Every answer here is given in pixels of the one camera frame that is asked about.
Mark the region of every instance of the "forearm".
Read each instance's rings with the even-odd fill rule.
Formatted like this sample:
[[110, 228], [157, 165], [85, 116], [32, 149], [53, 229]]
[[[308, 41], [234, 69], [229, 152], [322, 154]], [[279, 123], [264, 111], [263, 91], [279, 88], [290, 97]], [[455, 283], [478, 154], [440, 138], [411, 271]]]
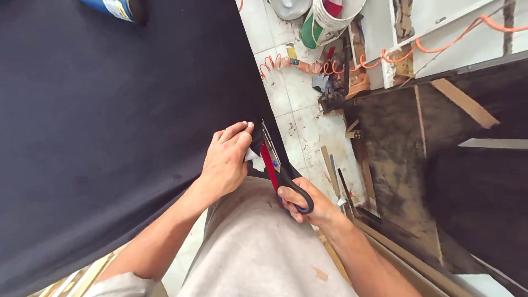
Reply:
[[335, 219], [321, 229], [360, 297], [420, 296], [344, 215], [336, 213]]
[[197, 180], [119, 253], [98, 278], [98, 282], [126, 272], [134, 272], [143, 279], [160, 281], [192, 226], [209, 206], [200, 201], [210, 199], [197, 199], [205, 194], [212, 193], [204, 191], [203, 184]]

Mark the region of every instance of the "white tile floor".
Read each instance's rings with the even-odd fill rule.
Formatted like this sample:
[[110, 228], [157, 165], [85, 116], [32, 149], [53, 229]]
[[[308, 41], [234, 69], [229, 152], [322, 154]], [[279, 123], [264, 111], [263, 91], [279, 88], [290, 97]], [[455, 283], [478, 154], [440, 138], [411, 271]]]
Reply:
[[[298, 59], [315, 62], [322, 48], [311, 50], [300, 41], [299, 31], [303, 20], [283, 21], [277, 17], [267, 0], [245, 0], [240, 17], [256, 61], [256, 67], [265, 57], [275, 60], [278, 53], [287, 57], [286, 47], [293, 45]], [[290, 163], [303, 176], [337, 201], [320, 151], [326, 146], [334, 155], [336, 168], [341, 168], [348, 189], [364, 201], [364, 189], [354, 158], [350, 140], [345, 138], [343, 116], [337, 112], [323, 115], [317, 102], [319, 93], [312, 89], [311, 75], [295, 68], [267, 71], [262, 81], [279, 127]], [[263, 170], [263, 162], [255, 160], [255, 168]], [[205, 215], [191, 230], [182, 249], [176, 256], [162, 282], [169, 296], [175, 296], [181, 288], [187, 270], [200, 248], [203, 239]]]

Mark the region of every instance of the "blue can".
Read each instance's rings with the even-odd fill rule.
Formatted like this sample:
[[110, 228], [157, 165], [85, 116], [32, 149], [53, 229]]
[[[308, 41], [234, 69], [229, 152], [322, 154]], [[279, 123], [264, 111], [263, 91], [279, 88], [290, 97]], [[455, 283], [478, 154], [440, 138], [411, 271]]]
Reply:
[[142, 0], [81, 0], [86, 5], [125, 21], [143, 24], [146, 13]]

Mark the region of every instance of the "orange air hose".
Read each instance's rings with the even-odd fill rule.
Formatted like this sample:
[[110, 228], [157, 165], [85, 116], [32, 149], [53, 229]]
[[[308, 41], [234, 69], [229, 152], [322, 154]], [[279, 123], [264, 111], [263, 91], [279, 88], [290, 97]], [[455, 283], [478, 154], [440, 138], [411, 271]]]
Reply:
[[[374, 68], [381, 62], [381, 60], [385, 60], [388, 63], [397, 63], [397, 62], [403, 61], [408, 56], [410, 56], [410, 54], [412, 54], [412, 52], [416, 48], [418, 48], [420, 51], [422, 51], [424, 53], [437, 53], [437, 52], [444, 51], [444, 50], [448, 49], [450, 46], [452, 46], [453, 44], [455, 44], [458, 41], [460, 41], [467, 33], [469, 33], [471, 30], [473, 30], [473, 28], [476, 26], [476, 23], [479, 20], [481, 20], [484, 23], [486, 23], [490, 28], [495, 29], [497, 31], [501, 31], [501, 32], [520, 32], [520, 31], [528, 30], [528, 26], [518, 27], [518, 28], [506, 28], [504, 26], [501, 26], [501, 25], [498, 25], [497, 23], [495, 23], [489, 16], [481, 15], [478, 18], [476, 18], [468, 26], [468, 28], [464, 32], [462, 32], [462, 34], [459, 37], [457, 37], [452, 43], [446, 45], [445, 47], [442, 47], [442, 48], [439, 48], [439, 49], [434, 49], [434, 50], [428, 50], [428, 49], [424, 48], [423, 45], [420, 43], [420, 38], [416, 38], [414, 40], [413, 46], [411, 47], [411, 50], [405, 56], [403, 56], [402, 58], [395, 59], [395, 60], [389, 59], [386, 56], [386, 49], [383, 49], [383, 50], [381, 50], [381, 57], [379, 58], [379, 60], [376, 63], [374, 63], [373, 65], [367, 66], [367, 65], [364, 64], [366, 58], [365, 58], [365, 55], [363, 54], [363, 55], [360, 56], [360, 65], [357, 68], [355, 68], [355, 69], [351, 69], [350, 72], [358, 71], [361, 68], [365, 68], [365, 69]], [[269, 67], [267, 65], [267, 60], [270, 61], [271, 67]], [[288, 67], [288, 66], [292, 65], [290, 63], [290, 59], [289, 58], [282, 58], [282, 56], [280, 54], [278, 54], [277, 57], [275, 58], [275, 62], [273, 61], [271, 56], [266, 57], [264, 59], [264, 64], [261, 64], [259, 66], [260, 76], [261, 76], [262, 80], [264, 80], [264, 78], [266, 77], [266, 75], [262, 71], [262, 68], [261, 68], [262, 66], [265, 66], [268, 69], [268, 71], [271, 71], [271, 68], [275, 68], [275, 69], [279, 70], [282, 67], [282, 63], [283, 62], [284, 62], [284, 67]], [[310, 74], [318, 74], [318, 73], [320, 73], [321, 70], [323, 70], [324, 74], [327, 74], [327, 75], [331, 75], [333, 73], [343, 73], [345, 71], [345, 69], [343, 68], [340, 72], [338, 72], [335, 69], [335, 65], [336, 65], [336, 61], [333, 61], [332, 63], [330, 63], [330, 62], [325, 62], [325, 63], [316, 62], [316, 63], [310, 64], [309, 67], [306, 67], [306, 66], [301, 67], [299, 65], [299, 68], [303, 72], [310, 73]], [[330, 69], [330, 66], [332, 66], [331, 72], [327, 72], [327, 70]]]

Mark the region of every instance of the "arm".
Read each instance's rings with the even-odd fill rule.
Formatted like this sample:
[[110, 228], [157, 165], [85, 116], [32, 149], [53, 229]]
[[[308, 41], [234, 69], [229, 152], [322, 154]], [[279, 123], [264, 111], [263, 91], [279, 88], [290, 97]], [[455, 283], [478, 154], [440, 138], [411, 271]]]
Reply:
[[400, 272], [372, 248], [361, 230], [312, 183], [306, 178], [294, 179], [294, 182], [310, 194], [314, 211], [306, 216], [301, 215], [293, 203], [307, 207], [304, 198], [290, 188], [280, 187], [278, 194], [285, 207], [296, 221], [307, 219], [323, 231], [359, 296], [420, 296]]
[[253, 128], [251, 122], [240, 122], [214, 133], [200, 177], [125, 247], [97, 282], [126, 272], [160, 281], [200, 214], [246, 177], [243, 158]]

